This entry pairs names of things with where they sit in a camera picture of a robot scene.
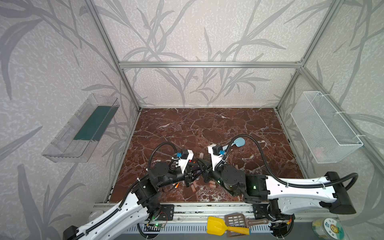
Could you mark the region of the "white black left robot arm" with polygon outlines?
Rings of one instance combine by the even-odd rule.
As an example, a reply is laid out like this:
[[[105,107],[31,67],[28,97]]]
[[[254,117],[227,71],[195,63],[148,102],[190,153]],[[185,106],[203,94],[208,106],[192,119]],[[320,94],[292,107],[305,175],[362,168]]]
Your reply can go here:
[[[118,204],[81,227],[67,228],[63,239],[113,240],[130,227],[160,213],[161,188],[179,182],[189,185],[200,173],[196,162],[187,161],[184,173],[180,167],[170,169],[166,162],[158,162],[129,188]]]

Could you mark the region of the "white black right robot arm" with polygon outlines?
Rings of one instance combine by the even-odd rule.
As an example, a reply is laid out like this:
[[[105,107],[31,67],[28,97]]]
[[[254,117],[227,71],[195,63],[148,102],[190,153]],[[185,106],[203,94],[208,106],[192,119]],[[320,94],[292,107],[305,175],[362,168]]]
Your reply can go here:
[[[336,172],[327,172],[315,179],[275,179],[267,175],[247,175],[228,164],[217,170],[203,160],[198,164],[205,182],[215,181],[231,196],[240,196],[248,204],[269,202],[269,214],[273,217],[315,208],[325,208],[337,215],[357,212],[348,194],[358,179],[356,173],[342,178]]]

